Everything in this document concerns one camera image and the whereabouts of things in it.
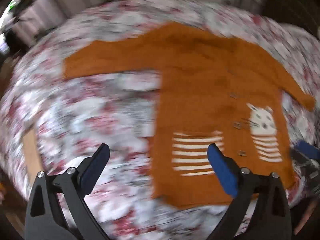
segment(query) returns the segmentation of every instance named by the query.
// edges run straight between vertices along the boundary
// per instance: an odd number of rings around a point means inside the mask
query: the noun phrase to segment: bed
[[[22,137],[34,126],[48,174],[77,166],[101,143],[111,158],[93,192],[91,212],[115,239],[205,239],[227,206],[178,211],[151,199],[149,149],[161,74],[155,71],[103,74],[62,80],[63,60],[94,40],[137,36],[167,21],[196,26],[222,36],[254,42],[281,62],[301,88],[317,98],[320,43],[303,30],[213,3],[183,0],[118,0],[77,14],[45,36],[16,65],[0,105],[0,165],[26,199],[30,194]],[[315,117],[283,93],[283,112],[292,144],[316,140]],[[287,190],[295,205],[306,195],[305,178]],[[69,224],[71,214],[59,195]],[[245,231],[253,201],[239,228]]]

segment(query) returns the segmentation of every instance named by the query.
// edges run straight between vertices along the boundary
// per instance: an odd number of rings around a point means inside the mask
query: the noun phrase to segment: striped pocket
[[[215,131],[206,136],[173,133],[173,169],[180,171],[182,176],[213,174],[214,171],[207,158],[207,149],[211,143],[215,143],[223,152],[222,132]]]
[[[259,154],[259,159],[265,162],[282,162],[281,154],[278,149],[278,141],[274,136],[252,136],[254,145]]]

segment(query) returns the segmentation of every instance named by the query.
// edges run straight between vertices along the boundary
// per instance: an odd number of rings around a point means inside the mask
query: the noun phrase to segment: cat face
[[[275,120],[272,117],[272,109],[267,106],[265,109],[255,107],[249,103],[250,113],[250,132],[252,135],[276,135],[277,129]]]

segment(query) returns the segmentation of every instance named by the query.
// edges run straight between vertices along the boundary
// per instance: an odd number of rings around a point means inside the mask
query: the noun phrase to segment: wooden floor
[[[12,71],[18,59],[12,60],[8,58],[0,69],[0,98],[6,92]],[[18,194],[17,190],[12,186],[7,175],[0,169],[0,183],[4,186],[6,194],[2,208],[8,220],[12,223],[15,229],[23,235],[24,222],[26,216],[27,202]]]

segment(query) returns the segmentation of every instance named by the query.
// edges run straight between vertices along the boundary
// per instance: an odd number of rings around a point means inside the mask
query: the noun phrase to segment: clothing item
[[[206,149],[256,174],[294,183],[281,90],[312,110],[314,99],[261,47],[169,23],[134,39],[94,41],[65,60],[66,79],[125,70],[162,71],[151,150],[154,197],[184,209],[229,203]]]

